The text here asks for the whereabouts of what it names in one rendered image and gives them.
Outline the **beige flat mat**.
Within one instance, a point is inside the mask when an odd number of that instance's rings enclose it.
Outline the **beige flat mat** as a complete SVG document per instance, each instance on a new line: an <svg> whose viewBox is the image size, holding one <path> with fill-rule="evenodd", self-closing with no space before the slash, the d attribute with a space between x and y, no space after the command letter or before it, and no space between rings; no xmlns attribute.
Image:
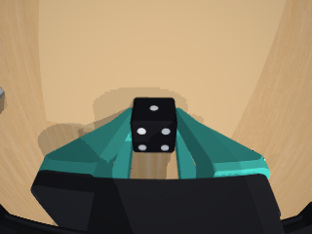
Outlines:
<svg viewBox="0 0 312 234"><path fill-rule="evenodd" d="M39 0L47 121L97 129L135 98L173 98L231 138L286 0Z"/></svg>

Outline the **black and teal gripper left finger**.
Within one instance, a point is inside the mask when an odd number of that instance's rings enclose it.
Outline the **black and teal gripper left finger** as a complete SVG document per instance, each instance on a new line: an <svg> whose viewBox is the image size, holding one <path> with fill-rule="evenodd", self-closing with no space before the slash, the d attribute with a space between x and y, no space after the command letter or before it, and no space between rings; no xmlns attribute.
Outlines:
<svg viewBox="0 0 312 234"><path fill-rule="evenodd" d="M111 122L47 154L39 171L130 178L133 159L132 110L132 107L128 108Z"/></svg>

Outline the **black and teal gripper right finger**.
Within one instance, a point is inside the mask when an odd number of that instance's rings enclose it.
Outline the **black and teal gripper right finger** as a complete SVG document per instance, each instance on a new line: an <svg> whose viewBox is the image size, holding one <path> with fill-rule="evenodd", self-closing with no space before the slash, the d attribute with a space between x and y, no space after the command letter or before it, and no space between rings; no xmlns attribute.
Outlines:
<svg viewBox="0 0 312 234"><path fill-rule="evenodd" d="M261 154L199 123L181 108L176 107L175 110L178 178L253 174L270 177L269 168Z"/></svg>

